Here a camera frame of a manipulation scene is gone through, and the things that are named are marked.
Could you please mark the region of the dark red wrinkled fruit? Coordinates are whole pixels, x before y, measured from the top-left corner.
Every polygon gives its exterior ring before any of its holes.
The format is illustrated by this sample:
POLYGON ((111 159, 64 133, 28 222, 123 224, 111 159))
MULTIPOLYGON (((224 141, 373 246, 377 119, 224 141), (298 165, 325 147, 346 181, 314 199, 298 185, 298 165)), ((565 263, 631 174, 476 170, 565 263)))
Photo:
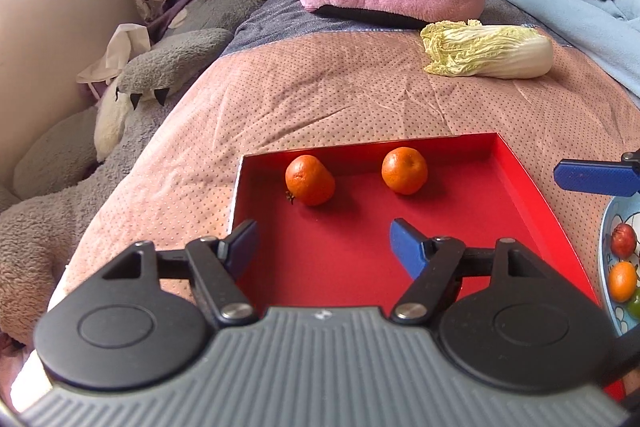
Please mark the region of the dark red wrinkled fruit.
POLYGON ((611 234, 611 251, 620 259, 628 259, 637 247, 637 235, 628 223, 620 222, 611 234))

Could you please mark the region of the green tomato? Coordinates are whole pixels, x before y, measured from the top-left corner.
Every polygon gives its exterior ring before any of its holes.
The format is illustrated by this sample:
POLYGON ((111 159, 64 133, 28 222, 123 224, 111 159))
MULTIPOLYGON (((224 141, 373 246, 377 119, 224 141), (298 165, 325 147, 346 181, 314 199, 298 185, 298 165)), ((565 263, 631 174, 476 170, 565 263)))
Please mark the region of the green tomato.
POLYGON ((636 321, 640 321, 640 288, 637 288, 634 295, 626 303, 628 314, 636 321))

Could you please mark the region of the orange mandarin with stem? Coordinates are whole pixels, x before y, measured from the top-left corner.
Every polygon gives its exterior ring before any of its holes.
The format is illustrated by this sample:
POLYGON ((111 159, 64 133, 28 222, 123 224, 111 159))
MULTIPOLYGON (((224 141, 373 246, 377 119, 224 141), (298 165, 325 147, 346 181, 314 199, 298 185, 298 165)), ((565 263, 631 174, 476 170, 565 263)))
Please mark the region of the orange mandarin with stem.
POLYGON ((301 204, 319 206, 332 198, 335 180, 322 162, 312 155, 299 155, 285 170, 285 184, 301 204))

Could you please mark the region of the blue cartoon plate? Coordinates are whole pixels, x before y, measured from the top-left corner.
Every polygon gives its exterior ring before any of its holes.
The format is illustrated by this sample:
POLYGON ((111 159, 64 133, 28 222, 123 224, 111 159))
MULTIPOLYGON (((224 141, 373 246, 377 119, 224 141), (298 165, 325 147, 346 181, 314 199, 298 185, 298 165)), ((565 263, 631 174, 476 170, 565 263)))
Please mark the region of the blue cartoon plate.
POLYGON ((617 335, 639 324, 639 194, 615 196, 603 213, 598 251, 598 273, 605 310, 617 335), (615 232, 634 250, 613 245, 615 232))

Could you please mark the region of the grey plush shark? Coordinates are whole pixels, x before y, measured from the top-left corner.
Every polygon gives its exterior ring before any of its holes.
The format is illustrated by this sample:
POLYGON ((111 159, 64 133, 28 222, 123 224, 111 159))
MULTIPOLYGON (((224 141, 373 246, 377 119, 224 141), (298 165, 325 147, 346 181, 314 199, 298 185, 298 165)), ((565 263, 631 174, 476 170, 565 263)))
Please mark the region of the grey plush shark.
POLYGON ((190 0, 96 106, 56 124, 1 194, 1 334, 30 345, 90 221, 192 82, 264 0, 190 0))

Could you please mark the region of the red shallow box tray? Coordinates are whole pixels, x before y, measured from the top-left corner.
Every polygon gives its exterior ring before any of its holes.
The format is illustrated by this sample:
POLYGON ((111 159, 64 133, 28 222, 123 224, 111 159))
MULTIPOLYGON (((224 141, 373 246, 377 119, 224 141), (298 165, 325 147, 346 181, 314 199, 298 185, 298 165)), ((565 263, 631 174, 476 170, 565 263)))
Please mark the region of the red shallow box tray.
POLYGON ((318 148, 334 195, 285 192, 291 152, 241 161, 231 221, 250 235, 229 271, 259 310, 378 306, 429 329, 446 359, 484 383, 533 393, 615 379, 615 335, 570 241, 495 134, 422 139, 428 176, 399 195, 390 144, 318 148))

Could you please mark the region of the napa cabbage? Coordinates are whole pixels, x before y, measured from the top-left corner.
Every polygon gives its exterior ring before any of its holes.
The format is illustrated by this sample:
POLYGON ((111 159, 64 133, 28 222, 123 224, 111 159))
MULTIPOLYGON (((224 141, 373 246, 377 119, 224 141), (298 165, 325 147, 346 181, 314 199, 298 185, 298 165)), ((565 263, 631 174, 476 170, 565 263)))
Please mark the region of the napa cabbage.
POLYGON ((530 27, 443 20, 426 25, 420 38, 433 75, 533 79, 553 65, 552 40, 530 27))

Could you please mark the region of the pink dotted bedspread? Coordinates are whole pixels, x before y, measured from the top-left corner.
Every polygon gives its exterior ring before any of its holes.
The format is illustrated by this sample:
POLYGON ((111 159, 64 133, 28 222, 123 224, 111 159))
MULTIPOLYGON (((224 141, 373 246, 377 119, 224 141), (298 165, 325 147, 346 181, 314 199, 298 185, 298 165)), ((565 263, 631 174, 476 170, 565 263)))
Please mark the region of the pink dotted bedspread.
POLYGON ((563 158, 611 160, 638 147, 639 112, 625 90, 569 46, 554 47, 550 72, 537 79, 434 76, 426 64, 414 32, 234 40, 186 94, 130 115, 151 134, 122 138, 114 156, 134 165, 76 241, 43 237, 62 262, 32 302, 35 314, 136 239, 174 247, 220 233, 244 155, 473 132, 506 140, 594 277, 606 200, 561 190, 552 171, 563 158))

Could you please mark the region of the white plastic bag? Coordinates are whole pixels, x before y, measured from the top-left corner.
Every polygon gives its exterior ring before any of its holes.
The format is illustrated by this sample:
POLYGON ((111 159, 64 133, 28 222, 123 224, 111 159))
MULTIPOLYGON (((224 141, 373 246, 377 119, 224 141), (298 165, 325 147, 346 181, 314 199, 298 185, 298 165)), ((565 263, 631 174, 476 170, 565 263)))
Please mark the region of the white plastic bag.
POLYGON ((80 72, 78 83, 111 83, 136 56, 151 49, 151 40, 145 26, 120 24, 107 43, 103 55, 80 72))

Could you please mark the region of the grey bed sheet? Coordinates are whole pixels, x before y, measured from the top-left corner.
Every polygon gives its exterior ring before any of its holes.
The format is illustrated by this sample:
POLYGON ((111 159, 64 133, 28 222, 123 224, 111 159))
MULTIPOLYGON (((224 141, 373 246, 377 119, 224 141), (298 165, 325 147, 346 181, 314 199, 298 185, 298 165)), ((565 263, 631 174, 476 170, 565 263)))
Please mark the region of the grey bed sheet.
MULTIPOLYGON (((508 0, 486 0, 484 11, 480 14, 480 21, 483 25, 533 27, 542 29, 553 38, 558 36, 535 17, 508 0)), ((414 30, 316 15, 305 11, 299 0, 267 0, 238 27, 222 55, 253 49, 256 46, 264 46, 288 38, 332 31, 411 32, 414 30)))

